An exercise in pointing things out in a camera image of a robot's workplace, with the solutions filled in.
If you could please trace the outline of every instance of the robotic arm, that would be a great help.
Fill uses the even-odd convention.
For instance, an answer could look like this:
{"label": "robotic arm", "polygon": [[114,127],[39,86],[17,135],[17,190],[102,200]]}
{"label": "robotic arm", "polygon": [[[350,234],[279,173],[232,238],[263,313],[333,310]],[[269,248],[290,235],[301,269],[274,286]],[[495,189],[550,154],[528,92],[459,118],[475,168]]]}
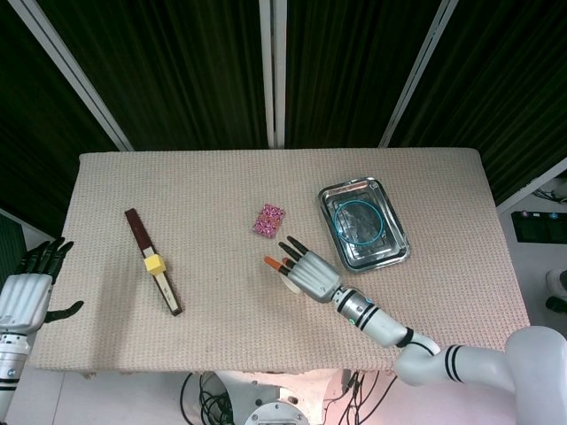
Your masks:
{"label": "robotic arm", "polygon": [[51,321],[77,313],[82,301],[66,310],[48,312],[51,290],[73,243],[64,238],[42,243],[29,251],[0,294],[0,423],[6,417],[13,393],[32,347],[35,332]]}
{"label": "robotic arm", "polygon": [[515,394],[517,424],[567,424],[567,341],[553,329],[528,327],[513,333],[506,351],[451,345],[443,350],[427,336],[401,325],[355,288],[343,286],[337,270],[288,236],[280,246],[295,262],[272,267],[319,303],[332,302],[350,323],[383,347],[396,345],[394,364],[409,385],[439,381],[478,383]]}

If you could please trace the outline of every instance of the dark curtain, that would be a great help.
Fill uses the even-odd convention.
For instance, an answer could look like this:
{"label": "dark curtain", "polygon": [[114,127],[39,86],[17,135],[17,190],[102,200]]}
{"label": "dark curtain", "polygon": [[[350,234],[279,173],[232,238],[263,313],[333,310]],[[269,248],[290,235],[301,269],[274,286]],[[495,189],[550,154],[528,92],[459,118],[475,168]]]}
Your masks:
{"label": "dark curtain", "polygon": [[26,243],[21,226],[0,215],[0,291],[25,253]]}
{"label": "dark curtain", "polygon": [[268,147],[257,1],[39,4],[137,151]]}
{"label": "dark curtain", "polygon": [[461,1],[390,146],[478,149],[497,203],[567,156],[567,2]]}
{"label": "dark curtain", "polygon": [[8,2],[0,23],[0,208],[58,236],[79,155],[116,148]]}
{"label": "dark curtain", "polygon": [[289,0],[285,146],[377,147],[438,7]]}

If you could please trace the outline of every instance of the yellow cube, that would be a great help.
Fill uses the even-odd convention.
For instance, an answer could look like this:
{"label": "yellow cube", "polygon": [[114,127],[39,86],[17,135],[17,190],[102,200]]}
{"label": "yellow cube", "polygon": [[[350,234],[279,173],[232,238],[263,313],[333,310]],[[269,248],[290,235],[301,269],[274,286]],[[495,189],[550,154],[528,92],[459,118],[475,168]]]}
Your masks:
{"label": "yellow cube", "polygon": [[166,263],[163,258],[158,254],[153,254],[150,257],[144,259],[145,269],[150,272],[151,275],[160,274],[166,271]]}

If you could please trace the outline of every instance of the beige carpet surface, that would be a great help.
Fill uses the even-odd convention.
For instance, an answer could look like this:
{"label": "beige carpet surface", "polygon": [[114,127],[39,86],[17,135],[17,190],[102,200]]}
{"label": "beige carpet surface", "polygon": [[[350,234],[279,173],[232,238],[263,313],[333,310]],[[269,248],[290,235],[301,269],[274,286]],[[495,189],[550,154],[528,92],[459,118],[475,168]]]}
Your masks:
{"label": "beige carpet surface", "polygon": [[[376,177],[408,235],[400,265],[349,274],[316,196]],[[264,203],[285,209],[278,237],[252,232]],[[173,317],[145,272],[124,216],[136,208],[166,260],[184,312]],[[440,346],[501,348],[528,325],[480,158],[462,149],[92,153],[64,235],[75,241],[50,309],[82,299],[45,325],[33,366],[77,371],[387,368],[382,349],[331,305],[294,295],[263,263],[296,236],[401,323]]]}

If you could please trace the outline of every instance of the small pink packet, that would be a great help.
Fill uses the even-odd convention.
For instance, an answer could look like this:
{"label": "small pink packet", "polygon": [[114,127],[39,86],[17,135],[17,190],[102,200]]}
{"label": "small pink packet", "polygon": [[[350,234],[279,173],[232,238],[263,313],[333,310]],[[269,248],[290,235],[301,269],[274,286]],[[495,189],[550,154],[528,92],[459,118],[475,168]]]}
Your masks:
{"label": "small pink packet", "polygon": [[264,204],[252,230],[258,235],[274,238],[282,225],[285,211],[270,204]]}

